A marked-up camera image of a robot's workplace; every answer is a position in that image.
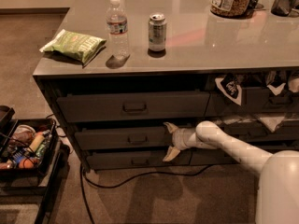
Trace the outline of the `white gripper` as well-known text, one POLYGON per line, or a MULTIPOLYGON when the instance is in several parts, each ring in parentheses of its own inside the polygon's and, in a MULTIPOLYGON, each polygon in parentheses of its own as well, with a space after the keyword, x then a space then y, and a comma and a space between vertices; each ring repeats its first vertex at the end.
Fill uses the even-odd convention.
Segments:
POLYGON ((172 133, 173 147, 169 147, 166 155, 163 158, 164 162, 172 161, 181 150, 185 150, 192 147, 201 147, 194 128, 179 128, 177 125, 165 122, 164 126, 172 133))

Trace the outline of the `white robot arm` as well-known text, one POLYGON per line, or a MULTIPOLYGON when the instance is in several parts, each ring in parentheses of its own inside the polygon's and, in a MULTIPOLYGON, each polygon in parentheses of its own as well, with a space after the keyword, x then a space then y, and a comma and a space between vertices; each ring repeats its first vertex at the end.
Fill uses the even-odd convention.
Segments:
POLYGON ((255 224, 299 224, 299 152, 270 153, 225 133, 211 121, 194 128, 179 128, 167 122, 172 145, 165 161, 182 150, 197 147, 221 149, 259 177, 255 224))

